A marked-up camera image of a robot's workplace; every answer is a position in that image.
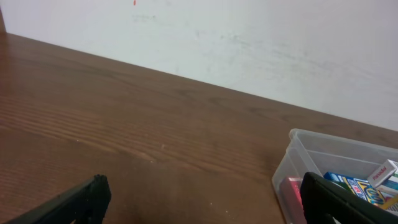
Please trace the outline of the yellow medicine box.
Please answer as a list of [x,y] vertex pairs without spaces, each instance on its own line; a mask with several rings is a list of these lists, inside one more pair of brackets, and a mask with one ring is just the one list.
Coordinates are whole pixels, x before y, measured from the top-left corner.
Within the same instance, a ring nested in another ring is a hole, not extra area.
[[398,212],[398,196],[390,198],[381,208],[390,212]]

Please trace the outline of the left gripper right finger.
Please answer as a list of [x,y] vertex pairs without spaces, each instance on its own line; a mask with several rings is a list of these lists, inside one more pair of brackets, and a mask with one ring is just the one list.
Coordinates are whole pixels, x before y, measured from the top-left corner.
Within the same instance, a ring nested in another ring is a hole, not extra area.
[[397,216],[324,179],[306,172],[300,187],[308,224],[397,224]]

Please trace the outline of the green round-logo box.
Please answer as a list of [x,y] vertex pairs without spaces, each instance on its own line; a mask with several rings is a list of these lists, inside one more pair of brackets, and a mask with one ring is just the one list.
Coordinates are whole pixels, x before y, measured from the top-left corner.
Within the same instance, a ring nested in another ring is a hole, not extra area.
[[335,184],[339,185],[340,187],[346,189],[347,191],[351,192],[352,194],[355,194],[355,191],[351,188],[350,185],[344,183],[344,182],[335,182]]

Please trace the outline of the blue Kool Fever box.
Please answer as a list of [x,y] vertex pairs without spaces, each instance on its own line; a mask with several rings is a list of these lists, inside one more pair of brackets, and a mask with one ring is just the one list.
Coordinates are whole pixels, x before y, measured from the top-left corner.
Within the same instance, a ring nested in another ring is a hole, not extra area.
[[352,193],[378,207],[393,198],[392,195],[374,189],[367,180],[340,175],[334,172],[326,172],[323,177],[334,182],[346,184]]

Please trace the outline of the white green Panadol box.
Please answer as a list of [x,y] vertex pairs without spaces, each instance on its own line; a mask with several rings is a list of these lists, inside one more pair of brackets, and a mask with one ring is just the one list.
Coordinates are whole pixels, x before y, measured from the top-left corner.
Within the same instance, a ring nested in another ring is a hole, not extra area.
[[396,196],[397,162],[388,159],[368,177],[368,182],[374,189]]

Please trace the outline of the red medicine box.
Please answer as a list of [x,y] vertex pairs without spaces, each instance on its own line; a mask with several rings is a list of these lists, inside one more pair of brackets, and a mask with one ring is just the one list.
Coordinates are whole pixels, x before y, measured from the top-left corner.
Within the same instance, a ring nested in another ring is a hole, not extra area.
[[301,183],[299,177],[286,177],[279,185],[290,223],[294,224],[307,224],[300,196]]

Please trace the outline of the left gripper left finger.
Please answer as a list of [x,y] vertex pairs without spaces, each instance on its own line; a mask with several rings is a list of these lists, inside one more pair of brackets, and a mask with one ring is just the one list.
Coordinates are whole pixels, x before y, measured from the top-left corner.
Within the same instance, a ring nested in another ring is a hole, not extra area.
[[102,223],[110,200],[107,177],[95,175],[6,223]]

